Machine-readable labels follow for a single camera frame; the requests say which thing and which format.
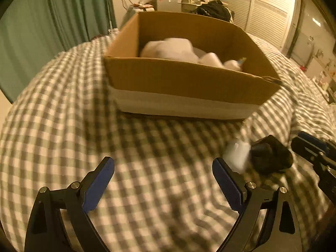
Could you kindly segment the white tube bottle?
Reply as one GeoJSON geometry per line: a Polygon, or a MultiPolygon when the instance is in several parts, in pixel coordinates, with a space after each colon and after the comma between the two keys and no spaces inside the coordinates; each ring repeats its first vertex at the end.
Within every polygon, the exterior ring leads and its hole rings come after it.
{"type": "Polygon", "coordinates": [[[239,174],[246,171],[251,146],[239,139],[232,140],[224,152],[224,161],[230,169],[239,174]]]}

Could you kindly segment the white sock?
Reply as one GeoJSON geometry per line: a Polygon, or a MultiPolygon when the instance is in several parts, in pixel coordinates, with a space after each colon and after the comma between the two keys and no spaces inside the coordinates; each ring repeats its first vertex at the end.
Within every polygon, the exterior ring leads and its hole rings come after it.
{"type": "Polygon", "coordinates": [[[221,60],[213,52],[204,54],[201,58],[199,58],[198,63],[205,66],[224,68],[221,60]]]}
{"type": "Polygon", "coordinates": [[[145,44],[139,56],[141,58],[166,59],[188,63],[197,63],[199,60],[191,42],[183,38],[150,41],[145,44]]]}

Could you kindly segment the white toilet paper roll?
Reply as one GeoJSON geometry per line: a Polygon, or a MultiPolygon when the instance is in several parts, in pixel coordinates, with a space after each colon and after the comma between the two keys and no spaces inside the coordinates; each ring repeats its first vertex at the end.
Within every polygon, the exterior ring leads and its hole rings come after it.
{"type": "Polygon", "coordinates": [[[194,47],[193,50],[194,50],[194,53],[196,54],[196,56],[198,58],[201,58],[202,56],[204,56],[204,55],[207,54],[205,51],[203,51],[203,50],[201,50],[199,48],[196,48],[196,47],[194,47]]]}

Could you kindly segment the white bear figurine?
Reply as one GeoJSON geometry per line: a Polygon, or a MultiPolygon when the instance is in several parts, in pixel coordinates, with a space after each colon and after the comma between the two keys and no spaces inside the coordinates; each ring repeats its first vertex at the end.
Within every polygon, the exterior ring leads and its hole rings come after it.
{"type": "Polygon", "coordinates": [[[233,71],[242,71],[242,65],[246,61],[247,58],[241,58],[240,60],[228,60],[223,64],[223,67],[228,70],[233,71]]]}

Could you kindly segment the grey checkered bed duvet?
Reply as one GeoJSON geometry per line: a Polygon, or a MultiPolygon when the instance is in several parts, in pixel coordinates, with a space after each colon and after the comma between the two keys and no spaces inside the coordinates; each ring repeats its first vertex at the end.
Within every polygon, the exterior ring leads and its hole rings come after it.
{"type": "Polygon", "coordinates": [[[237,213],[211,169],[233,139],[299,132],[335,140],[321,92],[273,46],[254,38],[282,87],[241,122],[165,119],[117,109],[102,55],[117,33],[61,52],[11,107],[1,131],[1,222],[23,251],[38,190],[81,180],[105,156],[115,173],[89,216],[111,251],[215,251],[237,213]]]}

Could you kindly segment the white wardrobe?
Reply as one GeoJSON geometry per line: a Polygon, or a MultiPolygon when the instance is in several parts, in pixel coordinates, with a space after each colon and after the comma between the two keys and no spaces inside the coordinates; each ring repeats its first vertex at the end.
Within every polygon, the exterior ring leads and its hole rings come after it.
{"type": "Polygon", "coordinates": [[[281,50],[288,36],[295,0],[226,0],[233,22],[246,33],[281,50]]]}

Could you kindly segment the brown cardboard box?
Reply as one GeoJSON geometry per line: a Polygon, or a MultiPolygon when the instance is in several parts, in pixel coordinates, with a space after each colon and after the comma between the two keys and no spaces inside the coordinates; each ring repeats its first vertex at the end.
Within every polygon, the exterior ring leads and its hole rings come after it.
{"type": "Polygon", "coordinates": [[[240,27],[188,13],[132,16],[106,49],[104,66],[118,108],[135,114],[245,119],[281,85],[270,61],[240,27]],[[148,42],[167,38],[187,39],[222,62],[244,59],[242,69],[141,57],[148,42]]]}

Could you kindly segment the black clothes pile on chair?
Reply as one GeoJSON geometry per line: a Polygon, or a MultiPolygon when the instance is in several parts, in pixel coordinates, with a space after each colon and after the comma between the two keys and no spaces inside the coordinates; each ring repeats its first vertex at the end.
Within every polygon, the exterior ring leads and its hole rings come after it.
{"type": "Polygon", "coordinates": [[[221,0],[213,0],[200,5],[194,9],[192,13],[233,23],[233,17],[230,10],[224,6],[221,0]]]}

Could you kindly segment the silver mini fridge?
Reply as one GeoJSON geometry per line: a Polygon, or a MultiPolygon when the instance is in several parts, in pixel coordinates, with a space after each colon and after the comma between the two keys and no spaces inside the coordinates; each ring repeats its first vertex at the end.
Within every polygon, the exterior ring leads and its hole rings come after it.
{"type": "Polygon", "coordinates": [[[157,11],[181,12],[181,0],[156,0],[157,11]]]}

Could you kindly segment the green curtain left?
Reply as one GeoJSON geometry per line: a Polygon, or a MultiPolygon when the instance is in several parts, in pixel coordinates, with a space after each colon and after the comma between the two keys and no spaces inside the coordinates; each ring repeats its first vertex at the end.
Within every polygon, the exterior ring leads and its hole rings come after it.
{"type": "Polygon", "coordinates": [[[115,28],[112,0],[13,0],[1,16],[1,91],[13,102],[58,53],[115,28]]]}

